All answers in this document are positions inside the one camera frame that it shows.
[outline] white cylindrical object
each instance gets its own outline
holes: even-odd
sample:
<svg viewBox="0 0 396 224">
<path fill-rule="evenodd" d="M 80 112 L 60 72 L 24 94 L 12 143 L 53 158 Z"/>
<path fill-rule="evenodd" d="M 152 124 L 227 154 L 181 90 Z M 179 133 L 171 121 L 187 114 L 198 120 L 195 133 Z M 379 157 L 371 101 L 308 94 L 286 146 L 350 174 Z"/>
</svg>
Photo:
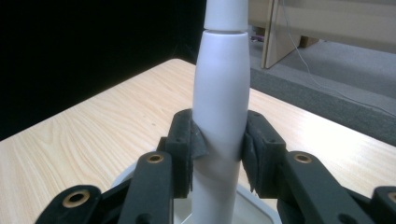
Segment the white cylindrical object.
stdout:
<svg viewBox="0 0 396 224">
<path fill-rule="evenodd" d="M 248 0 L 207 0 L 204 27 L 216 31 L 246 31 Z"/>
<path fill-rule="evenodd" d="M 193 162 L 194 224 L 231 223 L 247 125 L 248 34 L 204 31 L 195 71 L 192 118 L 209 155 Z"/>
</svg>

